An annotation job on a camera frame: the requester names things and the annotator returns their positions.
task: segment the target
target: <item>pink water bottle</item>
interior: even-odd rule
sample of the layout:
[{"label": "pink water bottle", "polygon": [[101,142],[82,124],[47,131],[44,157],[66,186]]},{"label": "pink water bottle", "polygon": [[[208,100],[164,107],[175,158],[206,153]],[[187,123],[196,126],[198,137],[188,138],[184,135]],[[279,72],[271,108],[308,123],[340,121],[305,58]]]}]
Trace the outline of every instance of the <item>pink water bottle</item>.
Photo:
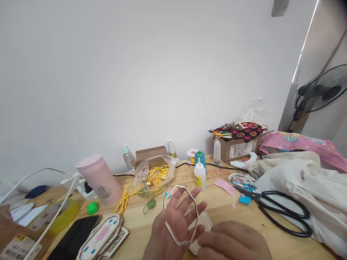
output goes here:
[{"label": "pink water bottle", "polygon": [[117,202],[122,189],[101,155],[83,159],[76,164],[76,168],[106,206]]}]

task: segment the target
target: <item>plastic bag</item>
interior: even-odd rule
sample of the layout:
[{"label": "plastic bag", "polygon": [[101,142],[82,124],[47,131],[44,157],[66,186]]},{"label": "plastic bag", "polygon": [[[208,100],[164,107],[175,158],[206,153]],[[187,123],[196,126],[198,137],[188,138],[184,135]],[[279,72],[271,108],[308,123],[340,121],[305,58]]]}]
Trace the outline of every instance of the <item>plastic bag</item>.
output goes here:
[{"label": "plastic bag", "polygon": [[[157,185],[148,186],[149,173],[153,167],[168,165],[167,176]],[[142,185],[139,195],[143,197],[154,197],[160,194],[173,180],[175,174],[176,159],[170,155],[158,155],[143,160],[136,168],[134,186]]]},{"label": "plastic bag", "polygon": [[244,121],[253,121],[267,128],[267,125],[265,123],[266,114],[267,113],[265,111],[264,104],[261,101],[261,99],[252,99],[251,104],[245,106],[241,110],[241,113],[239,114],[235,122],[238,123]]}]

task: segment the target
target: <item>black scissors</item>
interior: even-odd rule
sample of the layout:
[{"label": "black scissors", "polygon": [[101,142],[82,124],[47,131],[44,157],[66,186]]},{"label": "black scissors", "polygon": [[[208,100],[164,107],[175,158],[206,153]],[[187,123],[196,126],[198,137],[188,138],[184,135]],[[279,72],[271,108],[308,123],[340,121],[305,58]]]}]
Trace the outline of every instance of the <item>black scissors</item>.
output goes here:
[{"label": "black scissors", "polygon": [[[241,192],[242,194],[244,194],[244,195],[254,199],[256,201],[256,203],[258,204],[259,209],[267,216],[267,218],[269,220],[271,220],[271,222],[273,224],[278,226],[283,231],[285,231],[285,232],[287,232],[287,233],[289,233],[291,235],[294,235],[294,236],[297,236],[297,237],[301,237],[301,238],[307,238],[307,237],[310,237],[312,235],[312,228],[304,221],[304,219],[309,219],[310,218],[310,212],[308,211],[308,209],[301,202],[299,202],[296,199],[292,198],[291,196],[288,196],[287,194],[279,192],[279,191],[264,191],[262,193],[254,193],[254,192],[251,192],[249,190],[240,188],[238,186],[234,186],[233,185],[233,187],[235,189],[237,189],[239,192]],[[296,205],[298,205],[303,210],[304,214],[302,215],[302,214],[296,213],[296,212],[294,212],[294,211],[284,207],[283,205],[279,204],[277,201],[274,201],[273,199],[271,199],[267,195],[279,195],[279,196],[285,197],[288,200],[291,200],[292,202],[294,202]],[[282,210],[281,209],[277,209],[277,208],[273,208],[273,207],[270,207],[270,206],[266,205],[264,202],[262,202],[260,200],[261,198],[266,199],[267,201],[272,202],[273,204],[275,204],[276,206],[278,206]],[[275,211],[277,213],[286,215],[288,217],[291,217],[292,219],[297,220],[298,222],[300,222],[301,224],[304,225],[304,227],[306,228],[306,231],[305,232],[296,232],[296,231],[290,230],[290,229],[282,226],[280,223],[278,223],[276,220],[274,220],[269,215],[269,213],[266,212],[266,210],[264,208],[267,208],[269,210]]]}]

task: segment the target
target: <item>hand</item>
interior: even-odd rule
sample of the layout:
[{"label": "hand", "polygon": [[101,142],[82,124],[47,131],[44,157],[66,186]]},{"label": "hand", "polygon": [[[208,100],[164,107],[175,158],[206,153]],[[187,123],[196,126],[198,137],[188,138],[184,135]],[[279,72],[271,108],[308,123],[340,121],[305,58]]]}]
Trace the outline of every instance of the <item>hand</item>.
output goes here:
[{"label": "hand", "polygon": [[272,260],[264,237],[254,228],[235,221],[213,226],[199,237],[198,243],[201,260]]},{"label": "hand", "polygon": [[[154,219],[152,234],[142,260],[179,260],[183,258],[185,252],[188,250],[189,246],[176,245],[165,226],[165,222],[167,221],[179,241],[190,240],[193,234],[193,229],[188,231],[188,227],[197,218],[196,211],[190,211],[185,217],[184,214],[189,205],[193,202],[192,198],[188,195],[176,208],[184,191],[185,189],[179,188],[170,199],[166,210],[163,209]],[[195,188],[191,194],[195,198],[200,191],[200,188]],[[206,207],[206,201],[197,205],[199,215],[206,209]],[[205,227],[203,225],[198,225],[195,239],[197,239],[204,230]]]}]

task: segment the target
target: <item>smartphone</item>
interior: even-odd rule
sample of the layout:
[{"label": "smartphone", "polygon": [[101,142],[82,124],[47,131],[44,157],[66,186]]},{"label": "smartphone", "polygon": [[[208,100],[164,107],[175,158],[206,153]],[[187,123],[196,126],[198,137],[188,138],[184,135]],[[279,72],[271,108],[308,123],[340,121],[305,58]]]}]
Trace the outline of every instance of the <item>smartphone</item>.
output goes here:
[{"label": "smartphone", "polygon": [[76,220],[52,251],[48,260],[75,260],[79,249],[100,219],[100,216],[90,216]]}]

